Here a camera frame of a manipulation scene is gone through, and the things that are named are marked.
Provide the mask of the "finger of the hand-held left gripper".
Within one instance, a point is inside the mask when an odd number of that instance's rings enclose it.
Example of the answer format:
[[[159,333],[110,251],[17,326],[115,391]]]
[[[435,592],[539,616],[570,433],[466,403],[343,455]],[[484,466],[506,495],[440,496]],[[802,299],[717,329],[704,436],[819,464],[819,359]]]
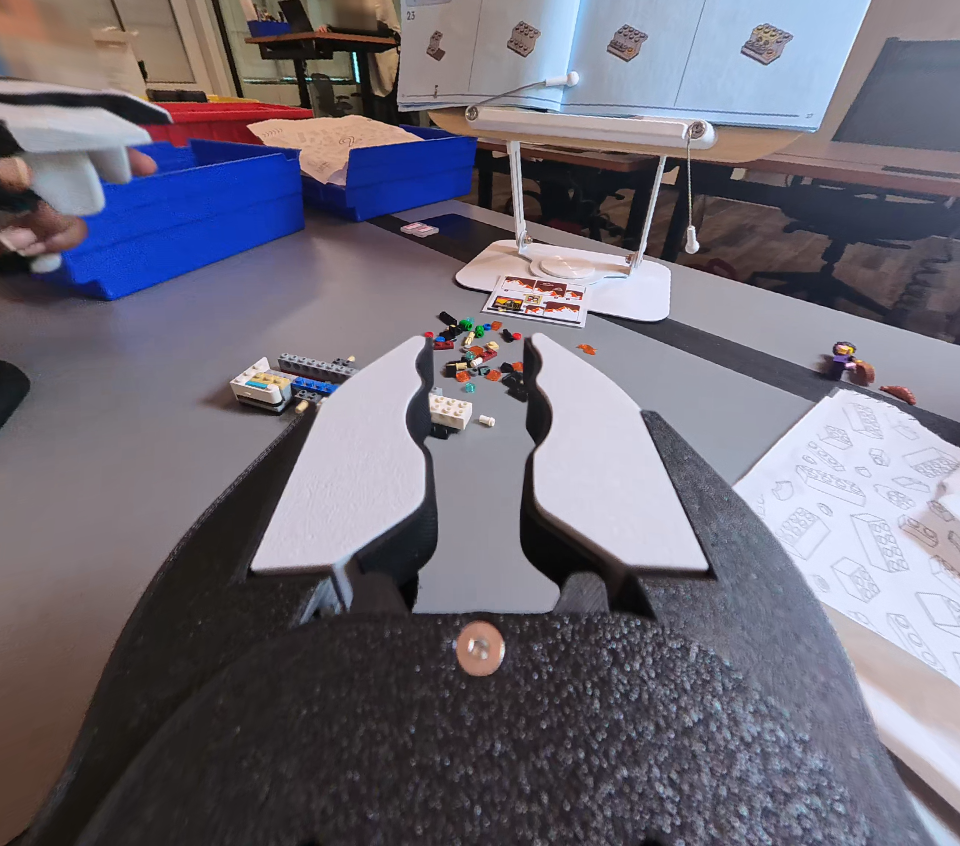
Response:
[[[117,89],[1,81],[2,153],[100,152],[150,144],[171,114]]]

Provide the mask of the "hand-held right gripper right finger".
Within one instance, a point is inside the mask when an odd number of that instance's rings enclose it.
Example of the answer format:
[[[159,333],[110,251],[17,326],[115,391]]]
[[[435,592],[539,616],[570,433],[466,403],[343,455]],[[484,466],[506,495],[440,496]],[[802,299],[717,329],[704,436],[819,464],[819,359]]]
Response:
[[[624,572],[704,576],[709,562],[642,408],[544,333],[524,344],[534,518]]]

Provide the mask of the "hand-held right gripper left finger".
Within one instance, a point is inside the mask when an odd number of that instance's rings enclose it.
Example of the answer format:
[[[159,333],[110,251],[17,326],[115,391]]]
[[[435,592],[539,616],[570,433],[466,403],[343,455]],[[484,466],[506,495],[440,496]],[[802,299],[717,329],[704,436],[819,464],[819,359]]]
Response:
[[[326,400],[252,557],[255,576],[331,578],[345,607],[365,575],[416,596],[438,542],[433,379],[432,349],[414,336]]]

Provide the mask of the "grey lego model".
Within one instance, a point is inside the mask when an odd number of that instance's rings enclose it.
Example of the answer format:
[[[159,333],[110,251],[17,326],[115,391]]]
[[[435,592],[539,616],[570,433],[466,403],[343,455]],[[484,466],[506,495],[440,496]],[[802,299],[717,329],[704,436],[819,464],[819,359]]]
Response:
[[[331,361],[283,353],[277,358],[277,367],[262,357],[230,381],[231,392],[242,405],[280,415],[290,406],[295,414],[307,408],[318,408],[339,387],[359,370],[354,358],[336,358]],[[447,439],[453,432],[461,432],[473,419],[470,402],[431,391],[428,396],[430,434]]]

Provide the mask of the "instruction booklet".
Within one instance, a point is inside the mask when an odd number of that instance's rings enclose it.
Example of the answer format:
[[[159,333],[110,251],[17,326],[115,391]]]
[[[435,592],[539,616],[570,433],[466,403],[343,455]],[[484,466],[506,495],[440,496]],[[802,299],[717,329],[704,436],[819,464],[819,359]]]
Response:
[[[816,132],[872,0],[401,0],[402,111]]]

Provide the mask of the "pile of loose lego pieces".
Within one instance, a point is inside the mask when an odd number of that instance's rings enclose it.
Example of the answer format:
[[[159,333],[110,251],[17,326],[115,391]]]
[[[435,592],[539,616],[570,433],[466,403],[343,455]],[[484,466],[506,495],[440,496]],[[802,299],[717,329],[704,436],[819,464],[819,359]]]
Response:
[[[462,394],[496,384],[514,400],[527,402],[524,336],[509,324],[486,313],[459,316],[441,311],[424,337],[438,359],[439,375]]]

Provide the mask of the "lego minifigure with guitar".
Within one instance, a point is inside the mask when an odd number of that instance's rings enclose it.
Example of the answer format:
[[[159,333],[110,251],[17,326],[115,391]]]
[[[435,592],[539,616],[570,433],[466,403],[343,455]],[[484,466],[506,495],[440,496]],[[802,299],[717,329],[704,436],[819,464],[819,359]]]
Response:
[[[832,383],[860,387],[872,386],[877,376],[874,367],[858,357],[857,347],[847,341],[835,342],[830,353],[822,357],[820,373]]]

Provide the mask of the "person's left hand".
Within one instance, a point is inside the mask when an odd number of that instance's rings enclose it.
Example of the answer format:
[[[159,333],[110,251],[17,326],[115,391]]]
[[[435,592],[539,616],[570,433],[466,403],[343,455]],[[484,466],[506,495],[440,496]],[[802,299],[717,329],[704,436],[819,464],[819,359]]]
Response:
[[[27,259],[64,253],[87,238],[87,222],[58,212],[32,192],[33,176],[22,158],[1,159],[1,251]]]

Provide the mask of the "blue storage bin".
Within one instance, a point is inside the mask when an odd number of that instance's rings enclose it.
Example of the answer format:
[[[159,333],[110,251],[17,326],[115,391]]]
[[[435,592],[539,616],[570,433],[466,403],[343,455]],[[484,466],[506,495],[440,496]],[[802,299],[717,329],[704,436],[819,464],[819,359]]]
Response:
[[[102,182],[86,239],[35,279],[112,301],[305,228],[297,150],[192,139],[143,151],[156,172]]]
[[[352,149],[343,183],[301,175],[308,210],[361,223],[469,194],[477,140],[438,128],[402,126],[410,142]]]

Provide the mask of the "red storage bin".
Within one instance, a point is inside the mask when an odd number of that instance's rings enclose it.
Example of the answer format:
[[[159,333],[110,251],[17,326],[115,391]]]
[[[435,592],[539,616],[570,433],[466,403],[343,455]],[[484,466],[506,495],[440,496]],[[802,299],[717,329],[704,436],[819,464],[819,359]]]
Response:
[[[171,116],[167,124],[147,125],[154,143],[186,147],[192,140],[234,144],[262,144],[249,126],[266,120],[309,120],[310,108],[275,105],[255,100],[171,102],[160,106]]]

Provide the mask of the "white book stand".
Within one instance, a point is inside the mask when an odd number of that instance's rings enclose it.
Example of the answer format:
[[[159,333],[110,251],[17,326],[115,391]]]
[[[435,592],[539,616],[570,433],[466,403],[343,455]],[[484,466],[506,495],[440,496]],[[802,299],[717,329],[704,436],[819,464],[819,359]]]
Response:
[[[509,275],[563,281],[584,291],[590,312],[635,322],[660,322],[669,315],[669,270],[644,255],[657,198],[669,153],[714,147],[714,125],[702,117],[632,117],[570,114],[556,111],[499,107],[493,99],[466,107],[465,120],[482,135],[499,132],[506,137],[510,167],[513,239],[489,244],[456,274],[466,289],[493,293]],[[646,145],[658,153],[654,181],[640,244],[629,254],[593,252],[536,243],[530,235],[523,208],[521,139],[527,134],[546,138],[563,148],[576,142],[606,144],[625,152],[630,145]]]

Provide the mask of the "sticker sheet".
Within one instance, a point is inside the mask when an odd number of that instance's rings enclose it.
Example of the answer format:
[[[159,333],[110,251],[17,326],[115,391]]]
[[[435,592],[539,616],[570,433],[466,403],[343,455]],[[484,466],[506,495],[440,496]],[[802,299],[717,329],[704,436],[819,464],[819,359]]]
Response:
[[[534,276],[499,276],[483,313],[494,319],[512,316],[524,320],[582,328],[589,306],[588,288],[572,281]]]

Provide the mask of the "black wrist rest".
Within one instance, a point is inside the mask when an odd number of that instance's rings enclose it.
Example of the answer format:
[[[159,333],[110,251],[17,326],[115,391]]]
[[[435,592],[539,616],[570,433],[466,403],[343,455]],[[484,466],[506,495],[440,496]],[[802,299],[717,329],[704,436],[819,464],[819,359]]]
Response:
[[[31,382],[18,366],[3,359],[0,362],[0,373],[0,426],[2,429],[29,394]]]

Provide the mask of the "wooden standing desk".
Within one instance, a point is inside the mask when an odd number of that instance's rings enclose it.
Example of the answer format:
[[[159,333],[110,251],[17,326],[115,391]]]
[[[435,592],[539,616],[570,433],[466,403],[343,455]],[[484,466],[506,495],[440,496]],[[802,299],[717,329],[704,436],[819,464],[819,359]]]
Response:
[[[371,55],[393,46],[389,36],[320,31],[259,38],[248,36],[244,42],[258,47],[264,60],[293,64],[299,105],[304,109],[312,108],[307,62],[330,60],[338,52]]]

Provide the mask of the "computer monitor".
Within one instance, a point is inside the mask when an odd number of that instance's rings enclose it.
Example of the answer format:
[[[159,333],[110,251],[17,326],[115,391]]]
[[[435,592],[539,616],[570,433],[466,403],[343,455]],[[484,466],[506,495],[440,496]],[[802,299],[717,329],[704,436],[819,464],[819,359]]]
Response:
[[[833,140],[957,153],[958,39],[887,38]]]

